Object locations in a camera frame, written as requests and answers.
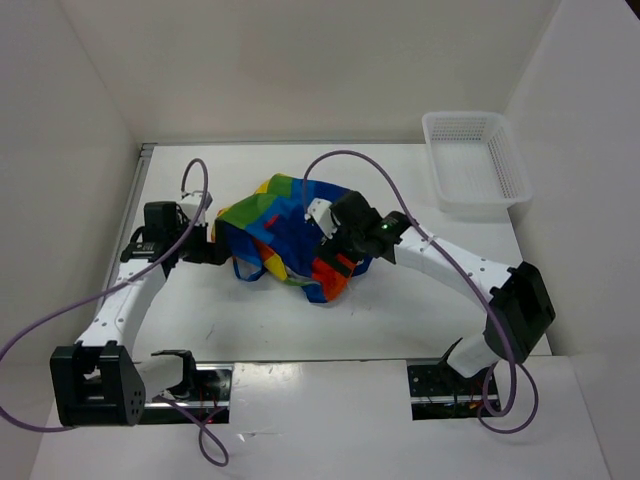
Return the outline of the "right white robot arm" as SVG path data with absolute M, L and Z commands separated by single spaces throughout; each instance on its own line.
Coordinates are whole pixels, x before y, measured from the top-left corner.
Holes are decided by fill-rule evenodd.
M 534 265 L 512 267 L 475 255 L 438 239 L 404 212 L 381 216 L 356 191 L 334 202 L 314 199 L 305 218 L 323 234 L 317 255 L 340 275 L 382 258 L 427 275 L 485 311 L 483 332 L 457 341 L 443 356 L 438 378 L 450 393 L 464 391 L 474 375 L 501 359 L 523 363 L 556 318 Z

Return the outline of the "rainbow striped shorts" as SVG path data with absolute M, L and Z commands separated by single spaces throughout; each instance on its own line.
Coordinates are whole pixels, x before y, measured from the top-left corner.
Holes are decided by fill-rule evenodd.
M 275 174 L 251 195 L 221 209 L 211 240 L 225 247 L 238 279 L 253 282 L 269 273 L 282 283 L 299 287 L 315 304 L 337 299 L 351 278 L 365 274 L 372 262 L 353 262 L 340 254 L 349 268 L 342 276 L 315 253 L 323 233 L 304 218 L 302 188 L 307 198 L 335 201 L 347 189 L 321 181 L 303 181 Z

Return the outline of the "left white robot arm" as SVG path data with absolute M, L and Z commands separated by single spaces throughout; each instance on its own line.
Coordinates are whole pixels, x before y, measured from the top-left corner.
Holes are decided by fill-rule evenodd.
M 181 262 L 220 265 L 227 259 L 207 237 L 203 191 L 178 201 L 145 204 L 143 223 L 120 255 L 115 285 L 98 313 L 71 346 L 50 358 L 57 412 L 65 427 L 133 426 L 146 404 L 164 392 L 176 400 L 200 388 L 188 349 L 161 349 L 135 361 L 131 351 L 147 311 Z

